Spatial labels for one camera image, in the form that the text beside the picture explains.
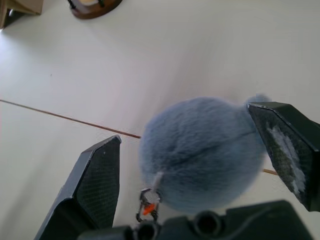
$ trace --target white tile floor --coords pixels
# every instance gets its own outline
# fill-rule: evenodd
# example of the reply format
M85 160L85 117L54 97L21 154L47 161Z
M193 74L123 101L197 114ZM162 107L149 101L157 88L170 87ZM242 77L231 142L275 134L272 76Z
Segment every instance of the white tile floor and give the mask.
M0 32L0 99L136 135L195 96L242 103L263 92L320 122L319 26L317 0L123 0L88 21L45 0L41 16ZM0 117L0 239L32 240L79 154L114 133L2 102ZM139 140L121 137L115 225L135 222L143 186ZM277 199L320 239L320 213L275 175L261 173L227 207ZM163 206L160 220L179 214Z

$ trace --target wooden base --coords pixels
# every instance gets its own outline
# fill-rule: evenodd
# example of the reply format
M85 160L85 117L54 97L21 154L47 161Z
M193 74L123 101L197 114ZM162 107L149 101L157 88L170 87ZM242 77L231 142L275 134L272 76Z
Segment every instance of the wooden base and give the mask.
M122 0L104 0L104 6L99 3L93 5L83 5L79 0L72 0L75 8L71 7L72 14L78 19L94 19L105 15L115 9Z

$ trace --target gray fur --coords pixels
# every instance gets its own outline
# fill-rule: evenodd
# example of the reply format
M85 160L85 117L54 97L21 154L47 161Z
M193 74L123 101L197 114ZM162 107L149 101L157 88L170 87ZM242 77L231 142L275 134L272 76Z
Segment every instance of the gray fur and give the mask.
M248 102L267 100L260 95ZM195 213L224 206L243 193L262 169L264 152L247 104L198 97L148 123L139 163L148 185L163 172L158 190L164 203Z

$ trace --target brown line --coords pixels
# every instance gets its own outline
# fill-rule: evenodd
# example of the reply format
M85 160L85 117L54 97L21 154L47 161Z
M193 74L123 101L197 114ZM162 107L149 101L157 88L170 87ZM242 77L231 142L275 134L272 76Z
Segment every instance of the brown line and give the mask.
M0 99L0 102L6 103L6 104L11 104L11 105L14 105L14 106L17 106L17 107L21 107L21 108L25 108L25 109L29 109L29 110L33 110L33 111L36 111L36 112L39 112L39 113L48 114L48 115L55 116L55 117L58 117L58 118L70 120L70 121L73 121L73 122L76 122L76 123L85 124L85 125L88 125L88 126L91 126L91 127L98 128L98 129L103 129L103 130L107 130L107 131L114 132L114 133L117 133L117 134L129 136L129 137L132 137L132 138L136 138L136 139L140 139L141 138L140 136L135 135L135 134L127 133L127 132L124 132L124 131L119 131L119 130L112 129L112 128L105 127L105 126L100 126L100 125L93 124L93 123L86 122L86 121L77 120L77 119L74 119L74 118L71 118L71 117L67 117L67 116L62 116L62 115L55 114L55 113L52 113L52 112L49 112L49 111L43 111L43 110L40 110L40 109L36 109L36 108L33 108L33 107L21 105L21 104L18 104L18 103L14 103L14 102L2 100L2 99Z
M278 175L276 171L272 171L272 170L269 170L269 169L263 169L263 171L267 174L273 174L273 175Z

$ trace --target blue fluffy ball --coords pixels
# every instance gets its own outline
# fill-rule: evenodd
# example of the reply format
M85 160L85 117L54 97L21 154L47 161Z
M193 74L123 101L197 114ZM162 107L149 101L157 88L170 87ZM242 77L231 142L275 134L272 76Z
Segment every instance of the blue fluffy ball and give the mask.
M257 96L248 102L266 102ZM266 151L248 112L214 97L167 108L146 126L139 164L165 204L186 213L222 207L243 193L262 169Z

